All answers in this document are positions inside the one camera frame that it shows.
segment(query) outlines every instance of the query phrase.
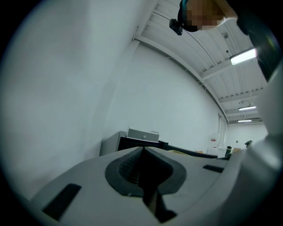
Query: dark hole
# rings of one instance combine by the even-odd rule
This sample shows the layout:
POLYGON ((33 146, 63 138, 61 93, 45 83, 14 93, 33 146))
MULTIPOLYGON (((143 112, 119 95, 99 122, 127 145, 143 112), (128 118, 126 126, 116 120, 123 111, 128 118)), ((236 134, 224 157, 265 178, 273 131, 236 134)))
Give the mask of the dark hole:
POLYGON ((166 209, 157 188, 172 175, 173 168, 169 164, 143 149, 123 162, 119 173, 125 180, 143 189, 144 204, 160 222, 176 216, 173 211, 166 209))

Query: person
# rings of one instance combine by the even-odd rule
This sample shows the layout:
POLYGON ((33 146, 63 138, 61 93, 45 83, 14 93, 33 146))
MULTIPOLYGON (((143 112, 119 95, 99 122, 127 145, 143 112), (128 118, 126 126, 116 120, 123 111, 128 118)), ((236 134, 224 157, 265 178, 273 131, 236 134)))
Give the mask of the person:
POLYGON ((213 29, 228 19, 237 20, 242 33, 249 36, 256 48, 259 67, 268 81, 282 59, 283 46, 283 32, 278 26, 281 12, 274 7, 274 1, 182 0, 178 23, 186 31, 196 32, 213 29))

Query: white wall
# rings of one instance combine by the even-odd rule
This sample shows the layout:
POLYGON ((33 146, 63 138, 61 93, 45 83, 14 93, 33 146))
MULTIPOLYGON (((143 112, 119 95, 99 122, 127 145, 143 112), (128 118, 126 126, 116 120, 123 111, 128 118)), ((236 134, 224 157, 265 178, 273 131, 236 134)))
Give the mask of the white wall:
POLYGON ((245 149, 249 140, 257 142, 267 135, 266 127, 261 124, 231 125, 227 127, 226 146, 245 149))
POLYGON ((104 139, 128 126, 206 152, 210 134, 218 131, 218 107, 182 67, 140 44, 113 100, 104 139))
POLYGON ((99 155, 105 94, 145 2, 44 1, 18 30, 1 68, 1 160, 28 199, 99 155))

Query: black rectangular strip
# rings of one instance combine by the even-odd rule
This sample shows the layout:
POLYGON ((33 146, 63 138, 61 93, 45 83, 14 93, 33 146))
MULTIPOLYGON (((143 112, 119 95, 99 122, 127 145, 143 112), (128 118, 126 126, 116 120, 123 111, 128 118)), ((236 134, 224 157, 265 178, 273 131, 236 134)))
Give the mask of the black rectangular strip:
POLYGON ((222 167, 212 166, 212 165, 205 165, 203 168, 214 171, 214 172, 218 172, 218 173, 222 173, 222 171, 224 170, 224 168, 222 167))
POLYGON ((80 189, 79 185, 67 185, 42 211, 53 219, 59 220, 80 189))

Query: ceiling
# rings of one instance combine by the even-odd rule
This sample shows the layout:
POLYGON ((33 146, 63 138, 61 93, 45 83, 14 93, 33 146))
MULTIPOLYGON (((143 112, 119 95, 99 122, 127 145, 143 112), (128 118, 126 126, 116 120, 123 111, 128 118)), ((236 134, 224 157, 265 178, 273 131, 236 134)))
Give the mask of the ceiling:
POLYGON ((182 64, 214 97, 229 124, 240 119, 261 121, 257 110, 239 111, 240 107, 253 105, 267 84, 257 60, 234 66, 229 60, 252 47, 248 36, 242 34, 233 19, 212 30, 183 30, 183 35, 178 36, 169 28, 169 20, 177 18, 179 4, 180 0, 148 0, 134 38, 182 64))

